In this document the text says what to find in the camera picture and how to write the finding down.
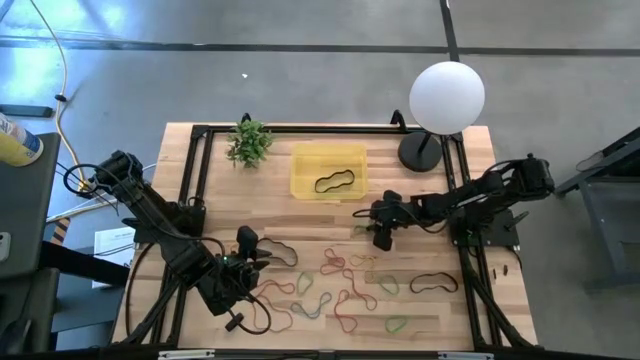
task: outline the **green plant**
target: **green plant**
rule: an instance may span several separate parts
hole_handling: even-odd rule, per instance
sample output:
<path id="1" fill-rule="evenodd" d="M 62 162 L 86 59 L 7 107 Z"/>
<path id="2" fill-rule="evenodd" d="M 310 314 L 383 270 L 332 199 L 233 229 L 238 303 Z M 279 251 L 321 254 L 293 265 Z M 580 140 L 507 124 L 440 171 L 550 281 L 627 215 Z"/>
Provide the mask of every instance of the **green plant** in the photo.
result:
<path id="1" fill-rule="evenodd" d="M 273 143 L 270 132 L 264 130 L 264 124 L 255 120 L 240 121 L 229 134 L 231 147 L 227 150 L 227 158 L 244 163 L 245 168 L 257 168 L 260 160 L 266 160 L 267 149 Z"/>

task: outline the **white globe lamp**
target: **white globe lamp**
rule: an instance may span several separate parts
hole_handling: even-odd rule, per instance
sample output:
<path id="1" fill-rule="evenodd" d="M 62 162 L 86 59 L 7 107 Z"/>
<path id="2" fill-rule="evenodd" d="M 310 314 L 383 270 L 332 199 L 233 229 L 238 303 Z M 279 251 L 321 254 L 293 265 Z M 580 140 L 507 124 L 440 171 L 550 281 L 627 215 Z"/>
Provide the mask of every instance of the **white globe lamp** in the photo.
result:
<path id="1" fill-rule="evenodd" d="M 427 68 L 413 83 L 409 107 L 427 133 L 407 135 L 398 157 L 410 170 L 429 171 L 442 158 L 440 144 L 431 135 L 455 134 L 473 124 L 484 107 L 484 84 L 469 66 L 441 62 Z"/>

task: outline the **yellow plastic bin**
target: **yellow plastic bin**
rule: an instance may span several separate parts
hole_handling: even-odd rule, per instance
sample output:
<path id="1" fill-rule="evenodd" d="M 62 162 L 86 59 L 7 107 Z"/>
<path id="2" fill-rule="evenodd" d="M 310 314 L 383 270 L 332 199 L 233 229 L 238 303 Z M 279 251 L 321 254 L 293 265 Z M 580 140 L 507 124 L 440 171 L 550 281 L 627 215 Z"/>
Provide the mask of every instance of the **yellow plastic bin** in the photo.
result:
<path id="1" fill-rule="evenodd" d="M 331 177 L 332 174 L 351 170 Z M 322 191 L 353 180 L 327 192 Z M 291 194 L 301 200 L 362 199 L 367 194 L 367 149 L 358 144 L 296 144 L 291 164 Z"/>

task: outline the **gray floor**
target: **gray floor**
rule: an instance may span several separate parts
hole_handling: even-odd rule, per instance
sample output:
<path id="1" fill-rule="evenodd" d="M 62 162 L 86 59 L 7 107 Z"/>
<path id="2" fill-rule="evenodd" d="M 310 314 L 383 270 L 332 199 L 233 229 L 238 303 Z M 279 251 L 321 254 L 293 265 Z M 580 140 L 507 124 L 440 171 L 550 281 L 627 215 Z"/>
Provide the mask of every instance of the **gray floor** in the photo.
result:
<path id="1" fill-rule="evenodd" d="M 61 36 L 189 43 L 444 45 L 437 0 L 41 0 Z M 638 48 L 635 0 L 451 0 L 461 46 Z M 2 36 L 48 36 L 17 0 Z M 410 118 L 415 77 L 445 55 L 66 51 L 63 126 L 84 162 L 115 149 L 155 162 L 169 121 L 387 122 Z M 640 124 L 637 58 L 463 56 L 486 85 L 478 124 L 489 125 L 499 160 L 527 152 L 548 159 L 556 181 Z M 61 83 L 55 49 L 0 49 L 3 103 L 54 105 Z M 33 132 L 47 120 L 20 120 Z M 70 164 L 66 151 L 60 161 Z M 520 204 L 527 293 L 543 346 L 637 358 L 640 291 L 588 295 L 582 283 L 608 264 L 582 200 Z M 80 202 L 57 179 L 50 213 Z M 119 226 L 112 210 L 72 221 L 67 244 Z"/>

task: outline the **rubber band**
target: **rubber band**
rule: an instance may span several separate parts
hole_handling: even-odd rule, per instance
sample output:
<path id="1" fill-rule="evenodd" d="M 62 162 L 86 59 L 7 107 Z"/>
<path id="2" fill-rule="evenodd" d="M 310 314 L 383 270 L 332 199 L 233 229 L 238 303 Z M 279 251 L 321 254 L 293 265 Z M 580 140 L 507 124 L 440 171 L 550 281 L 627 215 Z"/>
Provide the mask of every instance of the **rubber band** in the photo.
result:
<path id="1" fill-rule="evenodd" d="M 258 294 L 254 295 L 256 298 L 261 298 L 262 300 L 265 300 L 264 302 L 266 302 L 265 306 L 270 307 L 274 312 L 277 313 L 286 313 L 287 316 L 289 316 L 289 319 L 291 320 L 290 324 L 282 329 L 278 329 L 278 330 L 273 330 L 273 329 L 269 329 L 269 331 L 274 332 L 274 333 L 279 333 L 282 332 L 284 330 L 287 330 L 289 328 L 291 328 L 293 326 L 293 316 L 291 316 L 291 314 L 289 314 L 288 311 L 286 310 L 278 310 L 276 309 L 272 304 L 271 304 L 271 300 L 269 300 L 268 297 L 266 297 L 265 295 L 262 295 L 262 293 L 265 292 L 265 290 L 267 290 L 267 288 L 269 286 L 275 286 L 276 288 L 278 288 L 278 290 L 280 290 L 280 292 L 287 294 L 287 295 L 291 295 L 293 294 L 296 290 L 296 286 L 293 283 L 279 283 L 275 280 L 271 280 L 271 279 L 267 279 L 263 282 L 261 282 L 260 284 L 258 284 L 256 286 L 256 289 L 260 288 L 262 286 L 262 289 L 258 292 Z M 257 325 L 257 318 L 258 318 L 258 309 L 256 308 L 256 303 L 252 302 L 251 306 L 253 306 L 253 327 L 255 327 L 256 329 L 260 330 L 261 328 L 258 327 Z"/>
<path id="2" fill-rule="evenodd" d="M 388 288 L 387 286 L 385 286 L 385 279 L 391 279 L 391 281 L 393 282 L 393 285 L 395 287 L 395 290 L 391 290 L 390 288 Z M 395 276 L 393 275 L 383 275 L 381 277 L 378 278 L 378 285 L 380 285 L 380 287 L 382 288 L 382 290 L 386 291 L 387 293 L 389 293 L 390 295 L 398 295 L 400 293 L 400 285 L 398 284 L 398 280 L 396 280 Z"/>
<path id="3" fill-rule="evenodd" d="M 327 258 L 327 263 L 320 267 L 320 274 L 329 275 L 344 269 L 346 261 L 343 257 L 336 255 L 332 248 L 325 249 L 324 256 Z"/>
<path id="4" fill-rule="evenodd" d="M 283 331 L 285 331 L 287 329 L 290 329 L 293 326 L 293 316 L 291 316 L 291 314 L 289 314 L 288 311 L 276 309 L 273 306 L 273 304 L 271 304 L 271 300 L 269 300 L 269 298 L 267 298 L 264 295 L 258 295 L 258 296 L 256 296 L 256 298 L 260 298 L 261 300 L 263 300 L 263 302 L 266 303 L 264 305 L 270 307 L 273 312 L 277 312 L 277 313 L 281 313 L 281 314 L 287 314 L 287 316 L 289 317 L 289 325 L 283 327 L 282 329 L 277 329 L 277 330 L 274 330 L 273 327 L 272 327 L 272 328 L 269 329 L 269 331 L 277 334 L 277 333 L 283 332 Z M 264 328 L 258 327 L 258 323 L 257 323 L 258 309 L 256 309 L 255 301 L 252 302 L 251 305 L 253 306 L 253 327 L 255 327 L 258 330 L 263 330 Z"/>
<path id="5" fill-rule="evenodd" d="M 331 293 L 329 292 L 322 293 L 322 295 L 320 295 L 320 304 L 318 305 L 318 309 L 316 309 L 316 311 L 312 312 L 311 314 L 309 314 L 304 309 L 304 307 L 302 307 L 302 304 L 299 302 L 292 303 L 289 308 L 291 309 L 292 312 L 296 314 L 302 314 L 308 317 L 309 319 L 317 319 L 322 313 L 322 307 L 328 304 L 329 302 L 331 302 L 332 298 L 333 297 L 331 296 Z"/>
<path id="6" fill-rule="evenodd" d="M 443 276 L 448 277 L 453 282 L 453 285 L 455 286 L 454 289 L 451 290 L 451 289 L 447 288 L 444 285 L 428 286 L 428 287 L 424 287 L 424 288 L 422 288 L 420 290 L 415 290 L 413 288 L 413 283 L 416 280 L 418 280 L 419 278 L 421 278 L 421 277 L 438 276 L 438 275 L 443 275 Z M 437 273 L 433 273 L 433 274 L 418 275 L 418 276 L 414 277 L 413 279 L 411 279 L 411 282 L 409 282 L 409 290 L 411 290 L 411 292 L 414 293 L 414 294 L 419 294 L 419 293 L 421 293 L 421 292 L 423 292 L 425 290 L 435 290 L 437 288 L 441 288 L 441 289 L 443 289 L 444 291 L 446 291 L 448 293 L 454 293 L 454 292 L 458 291 L 459 285 L 458 285 L 458 281 L 453 276 L 447 274 L 446 272 L 437 272 Z"/>
<path id="7" fill-rule="evenodd" d="M 399 321 L 399 324 L 395 327 L 391 327 L 391 323 L 394 321 Z M 384 329 L 387 330 L 389 334 L 395 334 L 398 331 L 402 330 L 409 323 L 409 318 L 403 315 L 398 316 L 390 316 L 384 322 Z"/>
<path id="8" fill-rule="evenodd" d="M 353 233 L 358 233 L 358 232 L 363 232 L 366 233 L 367 231 L 369 231 L 369 226 L 368 225 L 356 225 L 353 227 Z"/>
<path id="9" fill-rule="evenodd" d="M 328 187 L 328 188 L 326 188 L 326 189 L 324 189 L 322 191 L 318 191 L 318 185 L 320 184 L 321 181 L 330 180 L 332 177 L 337 176 L 337 175 L 342 175 L 342 174 L 350 174 L 351 175 L 351 181 L 343 182 L 343 183 L 341 183 L 341 184 L 339 184 L 337 186 L 330 186 L 330 187 Z M 339 188 L 341 186 L 351 185 L 351 184 L 354 183 L 354 181 L 356 181 L 356 175 L 353 173 L 353 171 L 351 171 L 349 169 L 344 170 L 344 171 L 336 171 L 336 172 L 334 172 L 333 174 L 331 174 L 331 175 L 329 175 L 327 177 L 321 177 L 318 180 L 316 180 L 316 183 L 313 186 L 313 191 L 315 191 L 318 194 L 324 194 L 324 193 L 328 192 L 329 190 L 337 189 L 337 188 Z"/>
<path id="10" fill-rule="evenodd" d="M 420 334 L 431 334 L 431 333 L 433 333 L 433 331 L 418 330 L 418 331 L 414 332 L 413 334 L 411 334 L 409 339 L 415 340 L 415 338 L 417 338 L 418 335 L 420 335 Z"/>
<path id="11" fill-rule="evenodd" d="M 300 280 L 302 278 L 305 278 L 307 280 L 309 280 L 309 285 L 307 285 L 304 290 L 300 290 Z M 298 281 L 296 281 L 296 294 L 298 294 L 298 296 L 303 296 L 307 290 L 309 290 L 309 288 L 311 287 L 311 285 L 313 285 L 313 274 L 310 274 L 308 272 L 301 272 L 300 276 L 298 276 Z"/>
<path id="12" fill-rule="evenodd" d="M 351 255 L 351 257 L 349 257 L 349 264 L 355 267 L 360 267 L 364 265 L 367 261 L 370 262 L 370 265 L 367 268 L 367 271 L 364 272 L 364 281 L 374 282 L 376 278 L 375 278 L 375 274 L 371 270 L 373 270 L 376 266 L 375 258 L 370 255 Z"/>
<path id="13" fill-rule="evenodd" d="M 338 305 L 344 303 L 347 300 L 349 300 L 349 290 L 346 290 L 346 289 L 340 290 L 340 293 L 338 294 L 338 301 L 336 301 L 336 305 L 333 307 L 333 315 L 336 317 L 336 319 L 338 319 L 338 322 L 340 323 L 340 327 L 342 328 L 342 331 L 345 334 L 350 334 L 358 327 L 358 319 L 356 319 L 353 316 L 338 314 Z M 347 330 L 345 328 L 345 324 L 342 321 L 343 319 L 348 319 L 353 321 L 353 328 L 351 328 L 351 330 Z"/>
<path id="14" fill-rule="evenodd" d="M 293 259 L 294 259 L 292 264 L 288 263 L 288 262 L 287 262 L 284 258 L 282 258 L 282 257 L 273 256 L 273 255 L 271 255 L 271 256 L 269 256 L 269 257 L 267 257 L 267 258 L 266 258 L 267 260 L 269 260 L 269 259 L 272 259 L 272 260 L 279 260 L 279 261 L 281 261 L 283 264 L 285 264 L 285 265 L 286 265 L 286 266 L 288 266 L 288 267 L 294 267 L 294 266 L 298 265 L 298 253 L 296 252 L 296 249 L 292 248 L 292 247 L 291 247 L 291 246 L 289 246 L 289 245 L 285 245 L 285 244 L 284 244 L 283 242 L 281 242 L 281 241 L 274 241 L 274 240 L 272 240 L 271 238 L 268 238 L 268 237 L 263 237 L 262 239 L 258 240 L 258 245 L 256 245 L 256 246 L 257 246 L 258 248 L 260 248 L 260 243 L 264 243 L 265 241 L 266 241 L 266 242 L 270 242 L 270 243 L 272 243 L 272 244 L 274 244 L 274 245 L 281 245 L 282 247 L 284 247 L 285 249 L 289 250 L 289 251 L 293 254 Z"/>
<path id="15" fill-rule="evenodd" d="M 345 278 L 351 280 L 351 288 L 353 289 L 353 293 L 357 297 L 359 297 L 362 300 L 364 300 L 364 303 L 365 303 L 365 306 L 366 306 L 367 310 L 373 311 L 378 307 L 378 300 L 376 300 L 376 298 L 374 298 L 373 296 L 371 296 L 369 294 L 361 293 L 361 292 L 358 292 L 358 290 L 356 290 L 356 280 L 355 280 L 355 275 L 353 274 L 353 270 L 351 270 L 351 269 L 342 270 L 342 276 L 344 276 Z M 373 307 L 369 307 L 369 301 L 371 301 L 371 304 L 373 304 Z"/>
<path id="16" fill-rule="evenodd" d="M 265 290 L 267 290 L 267 288 L 269 286 L 275 286 L 278 288 L 278 290 L 280 290 L 280 292 L 287 294 L 287 295 L 291 295 L 294 293 L 294 291 L 296 291 L 296 286 L 293 283 L 279 283 L 275 280 L 271 280 L 271 279 L 267 279 L 263 282 L 261 282 L 260 284 L 258 284 L 256 286 L 256 289 L 258 289 L 259 287 L 263 286 L 262 290 L 260 290 L 260 292 L 258 292 L 258 294 L 254 295 L 255 297 L 258 297 L 260 295 L 262 295 L 262 293 L 264 293 Z M 286 290 L 285 288 L 291 286 L 291 290 Z"/>

